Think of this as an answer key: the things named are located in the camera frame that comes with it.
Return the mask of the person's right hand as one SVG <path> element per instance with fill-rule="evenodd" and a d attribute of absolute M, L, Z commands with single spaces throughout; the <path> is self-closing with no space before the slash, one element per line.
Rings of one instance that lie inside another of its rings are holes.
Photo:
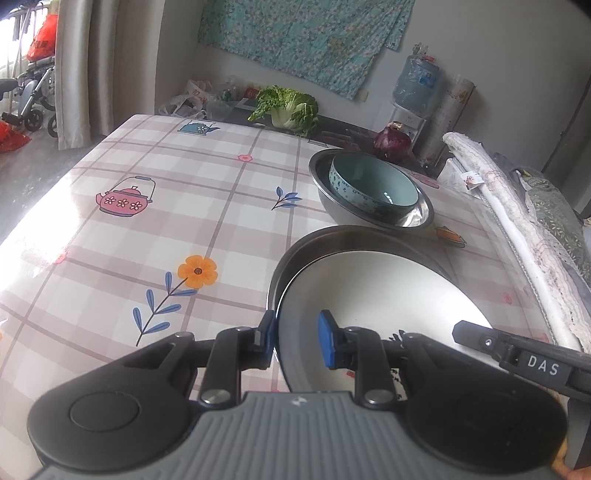
<path fill-rule="evenodd" d="M 591 480 L 591 467 L 571 469 L 562 459 L 557 459 L 553 467 L 564 480 Z"/>

